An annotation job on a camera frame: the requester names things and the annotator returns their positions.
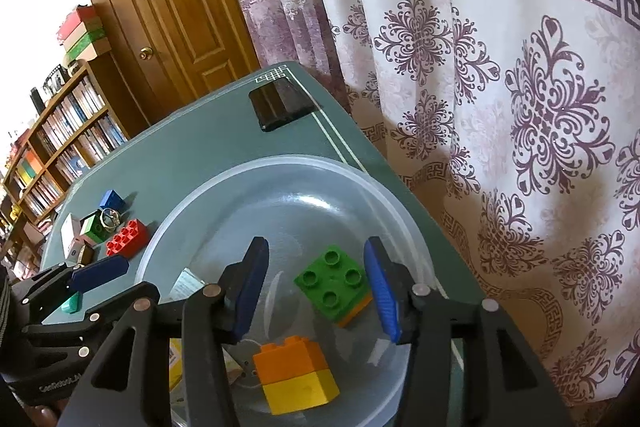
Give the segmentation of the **white red blue box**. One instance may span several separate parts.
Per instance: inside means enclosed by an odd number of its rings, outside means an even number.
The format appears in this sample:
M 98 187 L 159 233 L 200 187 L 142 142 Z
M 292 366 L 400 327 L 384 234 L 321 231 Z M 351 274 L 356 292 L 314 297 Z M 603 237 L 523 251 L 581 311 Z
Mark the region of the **white red blue box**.
M 76 260 L 84 242 L 80 238 L 80 221 L 71 213 L 63 221 L 61 242 L 64 257 L 67 260 Z

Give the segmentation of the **teal plastic case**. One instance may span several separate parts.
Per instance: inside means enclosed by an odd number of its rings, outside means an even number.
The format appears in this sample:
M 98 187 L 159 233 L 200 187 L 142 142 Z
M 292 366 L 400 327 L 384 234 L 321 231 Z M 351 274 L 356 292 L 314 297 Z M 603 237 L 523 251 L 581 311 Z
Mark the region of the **teal plastic case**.
M 77 291 L 73 293 L 70 298 L 66 299 L 60 306 L 60 309 L 65 314 L 74 314 L 78 312 L 82 305 L 82 294 Z

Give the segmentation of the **orange yellow toy brick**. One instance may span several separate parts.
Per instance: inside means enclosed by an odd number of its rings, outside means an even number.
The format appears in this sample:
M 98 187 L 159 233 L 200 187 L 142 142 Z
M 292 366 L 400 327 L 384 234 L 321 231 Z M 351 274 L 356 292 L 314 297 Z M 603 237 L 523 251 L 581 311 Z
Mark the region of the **orange yellow toy brick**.
M 253 362 L 272 415 L 321 407 L 340 395 L 319 343 L 307 337 L 262 345 Z

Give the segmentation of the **picture frame on shelf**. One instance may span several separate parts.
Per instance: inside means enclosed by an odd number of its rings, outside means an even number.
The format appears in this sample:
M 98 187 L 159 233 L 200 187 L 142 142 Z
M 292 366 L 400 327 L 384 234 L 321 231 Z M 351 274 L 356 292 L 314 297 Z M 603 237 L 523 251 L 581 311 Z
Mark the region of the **picture frame on shelf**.
M 55 68 L 47 75 L 46 80 L 42 85 L 42 89 L 47 95 L 53 96 L 58 93 L 64 86 L 64 84 L 70 80 L 70 75 L 65 67 L 61 64 L 55 66 Z

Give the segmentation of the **pink green toy brick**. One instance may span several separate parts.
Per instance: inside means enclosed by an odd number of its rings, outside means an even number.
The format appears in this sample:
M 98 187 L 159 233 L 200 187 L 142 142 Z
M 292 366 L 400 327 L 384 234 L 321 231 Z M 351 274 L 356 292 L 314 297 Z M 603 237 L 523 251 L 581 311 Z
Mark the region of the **pink green toy brick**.
M 104 227 L 101 215 L 102 212 L 96 210 L 81 221 L 80 237 L 91 245 L 104 243 L 112 235 L 112 232 Z

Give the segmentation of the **yellow medicine box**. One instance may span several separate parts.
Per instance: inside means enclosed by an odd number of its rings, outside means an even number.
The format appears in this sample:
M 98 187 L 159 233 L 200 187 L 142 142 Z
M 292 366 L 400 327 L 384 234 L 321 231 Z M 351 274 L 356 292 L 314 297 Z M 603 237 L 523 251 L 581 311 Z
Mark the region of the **yellow medicine box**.
M 182 380 L 182 342 L 178 338 L 169 339 L 169 390 L 173 391 Z

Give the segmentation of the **brown gold cosmetic tube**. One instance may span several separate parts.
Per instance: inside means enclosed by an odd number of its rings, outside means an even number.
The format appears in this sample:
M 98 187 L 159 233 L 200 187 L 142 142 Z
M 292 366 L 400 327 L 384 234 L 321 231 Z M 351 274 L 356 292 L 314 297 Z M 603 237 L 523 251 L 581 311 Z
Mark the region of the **brown gold cosmetic tube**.
M 66 261 L 72 265 L 90 265 L 93 262 L 96 253 L 92 246 L 86 242 L 76 242 L 70 246 L 67 251 Z

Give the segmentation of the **green orange toy brick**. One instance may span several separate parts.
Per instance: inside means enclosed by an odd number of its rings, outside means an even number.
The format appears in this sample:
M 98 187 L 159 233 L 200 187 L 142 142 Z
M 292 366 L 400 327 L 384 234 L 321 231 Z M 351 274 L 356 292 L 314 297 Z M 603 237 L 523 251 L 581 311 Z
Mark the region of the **green orange toy brick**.
M 373 299 L 366 271 L 337 246 L 326 248 L 294 283 L 338 327 L 346 327 Z

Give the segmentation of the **white green medicine box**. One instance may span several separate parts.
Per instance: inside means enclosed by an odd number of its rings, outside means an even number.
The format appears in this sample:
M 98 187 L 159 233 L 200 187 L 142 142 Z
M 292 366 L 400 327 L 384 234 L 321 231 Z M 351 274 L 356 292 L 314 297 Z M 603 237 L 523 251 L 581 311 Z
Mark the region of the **white green medicine box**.
M 171 286 L 168 300 L 179 301 L 191 297 L 197 291 L 200 291 L 206 283 L 195 275 L 189 268 L 184 268 L 174 285 Z

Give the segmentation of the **black smartphone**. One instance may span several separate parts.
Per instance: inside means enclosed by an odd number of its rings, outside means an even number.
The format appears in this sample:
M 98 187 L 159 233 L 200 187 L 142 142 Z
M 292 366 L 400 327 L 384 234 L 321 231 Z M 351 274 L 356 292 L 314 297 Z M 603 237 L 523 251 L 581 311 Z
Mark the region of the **black smartphone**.
M 286 77 L 262 84 L 248 94 L 260 129 L 271 132 L 314 111 L 314 102 Z

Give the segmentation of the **stack of boxes on shelf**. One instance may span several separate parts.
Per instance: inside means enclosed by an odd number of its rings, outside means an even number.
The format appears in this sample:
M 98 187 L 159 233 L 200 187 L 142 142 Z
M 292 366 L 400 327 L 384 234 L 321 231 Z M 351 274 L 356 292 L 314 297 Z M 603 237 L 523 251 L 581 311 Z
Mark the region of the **stack of boxes on shelf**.
M 58 28 L 56 38 L 64 48 L 62 66 L 65 68 L 69 68 L 73 62 L 93 61 L 112 49 L 93 5 L 77 5 L 69 12 Z

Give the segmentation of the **red toy brick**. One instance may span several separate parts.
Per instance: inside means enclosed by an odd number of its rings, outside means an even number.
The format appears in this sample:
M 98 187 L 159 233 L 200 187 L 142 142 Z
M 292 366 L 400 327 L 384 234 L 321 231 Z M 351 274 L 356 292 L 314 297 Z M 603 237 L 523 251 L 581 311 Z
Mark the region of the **red toy brick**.
M 120 256 L 132 259 L 149 243 L 149 230 L 138 219 L 132 219 L 106 242 L 107 257 Z

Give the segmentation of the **gold metal keychain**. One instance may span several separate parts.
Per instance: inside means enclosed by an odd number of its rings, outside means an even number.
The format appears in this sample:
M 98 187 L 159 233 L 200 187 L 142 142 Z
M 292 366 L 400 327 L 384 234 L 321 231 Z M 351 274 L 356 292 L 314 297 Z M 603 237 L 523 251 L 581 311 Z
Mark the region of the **gold metal keychain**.
M 120 213 L 113 208 L 102 208 L 99 213 L 100 223 L 108 233 L 114 233 L 122 222 Z

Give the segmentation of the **white purple patterned curtain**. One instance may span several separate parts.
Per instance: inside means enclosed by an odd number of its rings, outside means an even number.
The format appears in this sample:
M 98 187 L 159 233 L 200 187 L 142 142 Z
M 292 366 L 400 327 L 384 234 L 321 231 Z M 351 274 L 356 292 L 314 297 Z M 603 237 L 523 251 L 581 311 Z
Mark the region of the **white purple patterned curtain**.
M 241 0 L 262 64 L 344 103 L 564 400 L 639 361 L 634 0 Z

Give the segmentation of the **green table mat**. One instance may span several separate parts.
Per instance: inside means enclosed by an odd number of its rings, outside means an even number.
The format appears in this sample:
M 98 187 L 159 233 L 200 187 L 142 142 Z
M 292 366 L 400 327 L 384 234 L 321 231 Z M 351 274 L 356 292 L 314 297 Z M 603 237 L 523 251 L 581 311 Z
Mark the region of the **green table mat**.
M 248 94 L 278 77 L 297 83 L 314 102 L 314 111 L 263 132 Z M 179 202 L 206 181 L 246 162 L 284 155 L 334 160 L 383 185 L 416 222 L 433 262 L 434 285 L 458 300 L 480 298 L 471 273 L 419 199 L 343 107 L 294 63 L 231 83 L 129 140 L 74 183 L 61 212 L 85 217 L 106 191 L 114 190 L 128 202 L 129 216 L 149 225 L 153 237 Z M 143 254 L 134 257 L 125 275 L 89 291 L 84 306 L 95 306 L 141 282 L 136 274 Z

